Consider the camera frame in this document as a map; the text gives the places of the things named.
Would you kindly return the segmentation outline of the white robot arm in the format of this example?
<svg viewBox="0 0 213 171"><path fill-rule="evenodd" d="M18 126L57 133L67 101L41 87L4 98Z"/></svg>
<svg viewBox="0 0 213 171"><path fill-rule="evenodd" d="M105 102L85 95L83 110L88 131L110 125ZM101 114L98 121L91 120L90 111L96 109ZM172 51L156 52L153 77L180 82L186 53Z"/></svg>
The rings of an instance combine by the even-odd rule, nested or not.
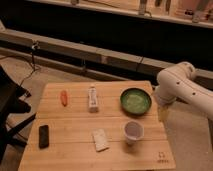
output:
<svg viewBox="0 0 213 171"><path fill-rule="evenodd" d="M189 62L165 68L157 74L158 85L153 95L160 106L172 104L180 98L213 121L213 91L196 84L195 77L196 69Z"/></svg>

